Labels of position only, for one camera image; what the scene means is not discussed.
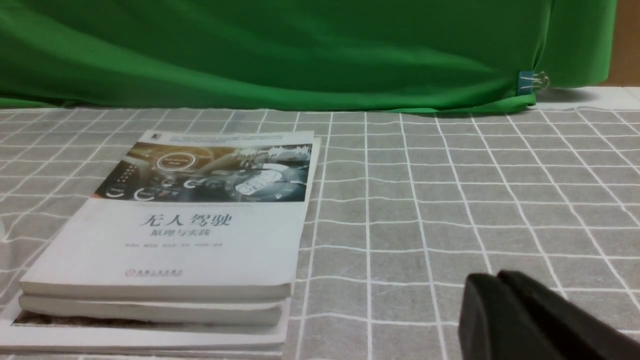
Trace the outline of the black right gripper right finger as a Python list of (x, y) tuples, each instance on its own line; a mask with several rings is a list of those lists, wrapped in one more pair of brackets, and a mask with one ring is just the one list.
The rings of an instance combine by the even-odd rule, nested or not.
[(638, 360), (637, 341), (615, 330), (521, 271), (502, 270), (499, 280), (512, 290), (566, 360)]

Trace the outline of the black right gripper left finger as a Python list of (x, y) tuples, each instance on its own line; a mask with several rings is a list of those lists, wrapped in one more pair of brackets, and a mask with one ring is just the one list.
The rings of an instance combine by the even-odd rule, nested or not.
[(466, 278), (458, 339), (464, 360), (564, 358), (515, 294), (487, 273), (472, 273)]

